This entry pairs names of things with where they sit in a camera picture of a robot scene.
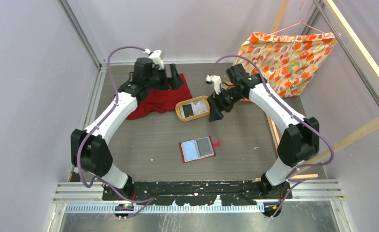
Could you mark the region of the red cloth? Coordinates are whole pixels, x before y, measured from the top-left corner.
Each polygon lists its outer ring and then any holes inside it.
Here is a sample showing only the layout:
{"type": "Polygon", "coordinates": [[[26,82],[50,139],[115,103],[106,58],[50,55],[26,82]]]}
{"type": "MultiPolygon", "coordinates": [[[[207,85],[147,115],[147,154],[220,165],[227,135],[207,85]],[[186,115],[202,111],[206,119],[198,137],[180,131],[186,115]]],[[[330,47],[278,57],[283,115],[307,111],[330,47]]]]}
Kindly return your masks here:
{"type": "Polygon", "coordinates": [[[160,114],[175,111],[175,106],[182,101],[192,98],[186,78],[183,73],[179,74],[184,84],[176,90],[153,89],[148,96],[139,104],[136,110],[127,116],[127,120],[135,120],[157,112],[160,114]]]}

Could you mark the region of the floral fabric bag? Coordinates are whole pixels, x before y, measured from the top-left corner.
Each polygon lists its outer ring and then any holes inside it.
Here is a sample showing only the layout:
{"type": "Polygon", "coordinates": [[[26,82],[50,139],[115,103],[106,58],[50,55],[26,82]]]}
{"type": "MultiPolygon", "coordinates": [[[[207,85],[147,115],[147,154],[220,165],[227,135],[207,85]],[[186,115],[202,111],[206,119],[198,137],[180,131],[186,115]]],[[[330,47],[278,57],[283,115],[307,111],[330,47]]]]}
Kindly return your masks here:
{"type": "Polygon", "coordinates": [[[310,35],[254,32],[241,45],[234,64],[242,64],[251,74],[261,71],[280,97],[296,97],[302,94],[336,44],[331,32],[310,35]]]}

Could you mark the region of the wooden frame rack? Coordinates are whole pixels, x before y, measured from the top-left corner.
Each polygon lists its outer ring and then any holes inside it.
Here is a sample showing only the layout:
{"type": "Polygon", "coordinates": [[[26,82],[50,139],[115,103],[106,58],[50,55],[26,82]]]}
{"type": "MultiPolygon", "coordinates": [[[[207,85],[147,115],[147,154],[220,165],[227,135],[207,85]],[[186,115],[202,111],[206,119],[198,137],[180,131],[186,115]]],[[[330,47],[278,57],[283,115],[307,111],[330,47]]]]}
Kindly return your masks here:
{"type": "MultiPolygon", "coordinates": [[[[362,58],[363,52],[369,53],[379,70],[379,0],[337,0],[335,5],[364,50],[350,40],[332,10],[327,11],[327,16],[379,96],[377,73],[362,58]]],[[[303,167],[300,174],[319,173],[341,183],[379,184],[379,107],[342,46],[332,50],[304,92],[286,98],[286,102],[300,113],[314,116],[320,122],[321,134],[335,145],[330,164],[303,167]]]]}

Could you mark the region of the pink clothes hanger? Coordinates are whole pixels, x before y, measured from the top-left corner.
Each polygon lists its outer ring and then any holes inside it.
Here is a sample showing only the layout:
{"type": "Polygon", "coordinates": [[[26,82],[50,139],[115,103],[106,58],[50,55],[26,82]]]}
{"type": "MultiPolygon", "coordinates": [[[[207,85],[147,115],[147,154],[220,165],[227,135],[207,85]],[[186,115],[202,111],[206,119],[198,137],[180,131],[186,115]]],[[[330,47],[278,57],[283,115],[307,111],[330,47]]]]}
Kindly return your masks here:
{"type": "Polygon", "coordinates": [[[280,21],[284,16],[284,13],[286,11],[286,7],[288,6],[289,1],[283,0],[282,5],[278,11],[275,23],[272,27],[272,32],[270,34],[279,34],[283,31],[289,30],[291,28],[297,27],[297,26],[303,26],[303,29],[301,31],[301,35],[309,35],[311,32],[315,32],[318,34],[326,34],[326,33],[333,33],[334,35],[341,36],[341,33],[336,30],[331,20],[326,15],[326,4],[324,0],[313,0],[311,5],[309,6],[308,10],[304,13],[304,15],[294,24],[291,24],[287,27],[279,29],[280,21]],[[315,24],[317,23],[318,19],[322,17],[323,20],[327,23],[328,28],[330,31],[322,31],[315,27],[315,24]]]}

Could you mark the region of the aluminium frame rail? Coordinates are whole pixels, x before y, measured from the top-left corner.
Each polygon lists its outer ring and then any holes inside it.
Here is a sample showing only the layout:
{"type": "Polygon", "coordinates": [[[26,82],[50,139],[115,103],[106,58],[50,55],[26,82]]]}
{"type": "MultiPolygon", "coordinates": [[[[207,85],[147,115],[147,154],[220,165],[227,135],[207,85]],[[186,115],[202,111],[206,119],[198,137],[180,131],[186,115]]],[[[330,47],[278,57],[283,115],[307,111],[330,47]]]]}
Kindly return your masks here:
{"type": "Polygon", "coordinates": [[[90,125],[71,134],[71,162],[80,182],[60,183],[55,203],[64,203],[77,211],[114,213],[131,218],[139,213],[229,212],[253,205],[269,218],[278,215],[292,191],[306,181],[300,169],[329,164],[335,153],[379,129],[379,117],[349,135],[341,143],[328,145],[319,153],[322,136],[315,118],[306,118],[288,106],[270,87],[262,69],[247,72],[241,64],[228,69],[232,87],[223,89],[219,76],[208,75],[206,83],[214,87],[207,98],[209,120],[222,119],[233,105],[247,98],[264,110],[283,130],[277,146],[278,159],[260,179],[254,181],[167,181],[134,182],[113,164],[108,148],[114,132],[154,89],[177,90],[183,85],[176,67],[171,77],[165,74],[160,50],[144,50],[127,82],[115,89],[113,102],[90,125]]]}

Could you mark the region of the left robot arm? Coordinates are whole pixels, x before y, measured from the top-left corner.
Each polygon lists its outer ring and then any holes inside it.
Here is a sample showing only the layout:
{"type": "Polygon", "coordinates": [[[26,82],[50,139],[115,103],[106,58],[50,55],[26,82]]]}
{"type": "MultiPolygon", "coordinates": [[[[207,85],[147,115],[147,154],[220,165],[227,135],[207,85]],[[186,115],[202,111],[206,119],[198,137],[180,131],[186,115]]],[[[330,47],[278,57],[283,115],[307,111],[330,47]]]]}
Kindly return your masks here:
{"type": "Polygon", "coordinates": [[[132,196],[132,177],[113,163],[108,144],[123,121],[148,97],[153,89],[168,90],[166,71],[158,58],[138,58],[130,78],[117,89],[105,111],[85,129],[71,133],[71,162],[109,186],[121,200],[132,196]]]}

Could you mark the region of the red card holder wallet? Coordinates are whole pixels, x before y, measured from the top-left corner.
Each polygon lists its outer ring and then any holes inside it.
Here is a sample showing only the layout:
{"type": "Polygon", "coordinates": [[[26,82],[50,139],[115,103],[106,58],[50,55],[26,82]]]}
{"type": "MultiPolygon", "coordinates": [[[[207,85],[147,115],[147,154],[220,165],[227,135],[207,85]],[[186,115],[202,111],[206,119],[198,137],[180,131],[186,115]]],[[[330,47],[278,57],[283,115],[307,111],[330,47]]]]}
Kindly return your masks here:
{"type": "Polygon", "coordinates": [[[220,145],[221,140],[213,142],[211,136],[178,143],[183,163],[214,157],[220,145]]]}

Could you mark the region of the yellow oval tray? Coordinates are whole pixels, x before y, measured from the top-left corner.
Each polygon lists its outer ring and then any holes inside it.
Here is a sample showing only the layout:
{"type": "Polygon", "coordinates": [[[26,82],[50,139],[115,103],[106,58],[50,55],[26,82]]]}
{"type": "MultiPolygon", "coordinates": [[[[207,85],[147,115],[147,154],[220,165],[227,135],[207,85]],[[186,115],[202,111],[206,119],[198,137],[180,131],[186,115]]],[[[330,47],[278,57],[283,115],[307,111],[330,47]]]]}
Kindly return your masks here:
{"type": "Polygon", "coordinates": [[[207,96],[199,96],[176,104],[175,111],[182,122],[195,120],[210,114],[207,96]]]}

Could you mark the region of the white VIP card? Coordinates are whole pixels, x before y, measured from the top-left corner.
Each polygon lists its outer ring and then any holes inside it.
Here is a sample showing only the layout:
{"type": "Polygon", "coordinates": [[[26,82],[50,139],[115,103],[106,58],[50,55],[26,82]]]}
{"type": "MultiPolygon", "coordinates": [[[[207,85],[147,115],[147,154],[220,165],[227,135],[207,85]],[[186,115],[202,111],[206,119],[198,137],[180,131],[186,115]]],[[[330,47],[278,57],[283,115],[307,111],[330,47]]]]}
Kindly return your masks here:
{"type": "Polygon", "coordinates": [[[193,101],[190,103],[192,116],[201,115],[204,113],[209,113],[208,103],[204,100],[193,101]]]}

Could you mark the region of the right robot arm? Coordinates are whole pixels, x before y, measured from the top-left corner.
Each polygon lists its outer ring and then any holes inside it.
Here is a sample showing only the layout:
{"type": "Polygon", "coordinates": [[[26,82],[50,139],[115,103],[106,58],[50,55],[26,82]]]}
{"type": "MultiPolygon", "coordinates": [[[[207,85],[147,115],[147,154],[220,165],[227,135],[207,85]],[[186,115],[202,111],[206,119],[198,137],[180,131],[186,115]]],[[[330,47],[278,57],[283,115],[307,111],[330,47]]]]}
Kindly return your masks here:
{"type": "Polygon", "coordinates": [[[286,185],[293,169],[303,165],[304,161],[319,151],[319,122],[287,105],[261,72],[248,74],[241,64],[230,67],[226,72],[232,83],[232,87],[227,89],[222,88],[220,76],[206,76],[206,84],[214,88],[214,92],[206,99],[208,120],[214,122],[223,119],[223,112],[230,112],[242,98],[247,98],[270,116],[282,131],[282,136],[277,146],[278,158],[261,176],[260,190],[264,197],[273,198],[286,185]]]}

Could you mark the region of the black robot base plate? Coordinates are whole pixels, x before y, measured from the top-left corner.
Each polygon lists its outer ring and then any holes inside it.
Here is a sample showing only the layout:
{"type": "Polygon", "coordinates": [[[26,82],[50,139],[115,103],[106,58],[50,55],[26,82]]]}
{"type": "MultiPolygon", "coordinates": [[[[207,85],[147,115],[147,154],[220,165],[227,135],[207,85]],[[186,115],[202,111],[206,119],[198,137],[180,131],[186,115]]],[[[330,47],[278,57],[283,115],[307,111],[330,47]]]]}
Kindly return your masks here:
{"type": "Polygon", "coordinates": [[[254,205],[257,200],[280,201],[286,196],[290,184],[265,187],[252,180],[240,181],[136,181],[127,183],[119,192],[134,201],[153,198],[152,205],[184,206],[212,205],[220,201],[223,206],[254,205]]]}

